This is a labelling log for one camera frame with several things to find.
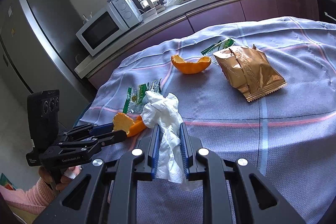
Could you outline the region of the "person's left hand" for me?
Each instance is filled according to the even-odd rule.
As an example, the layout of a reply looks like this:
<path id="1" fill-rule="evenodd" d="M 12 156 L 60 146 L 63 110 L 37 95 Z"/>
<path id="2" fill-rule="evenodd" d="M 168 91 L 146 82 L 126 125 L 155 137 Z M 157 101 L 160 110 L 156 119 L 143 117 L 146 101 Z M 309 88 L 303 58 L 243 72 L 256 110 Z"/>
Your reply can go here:
<path id="1" fill-rule="evenodd" d="M 64 175 L 62 175 L 60 182 L 55 185 L 54 189 L 57 191 L 63 191 L 65 187 L 80 174 L 82 171 L 82 168 L 80 165 L 73 166 L 67 169 L 65 171 Z M 50 173 L 43 167 L 40 166 L 38 170 L 38 174 L 41 177 L 41 179 L 48 185 L 51 186 L 54 179 L 50 175 Z"/>

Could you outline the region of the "pink sweater left forearm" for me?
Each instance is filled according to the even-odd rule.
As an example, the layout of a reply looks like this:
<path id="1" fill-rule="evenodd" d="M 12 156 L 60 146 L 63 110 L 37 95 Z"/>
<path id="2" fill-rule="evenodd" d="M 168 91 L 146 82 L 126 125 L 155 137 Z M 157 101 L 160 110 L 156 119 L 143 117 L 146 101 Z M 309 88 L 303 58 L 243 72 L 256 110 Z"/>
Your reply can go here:
<path id="1" fill-rule="evenodd" d="M 1 186 L 1 195 L 8 205 L 31 214 L 40 214 L 55 199 L 54 191 L 40 178 L 29 190 L 9 190 Z"/>

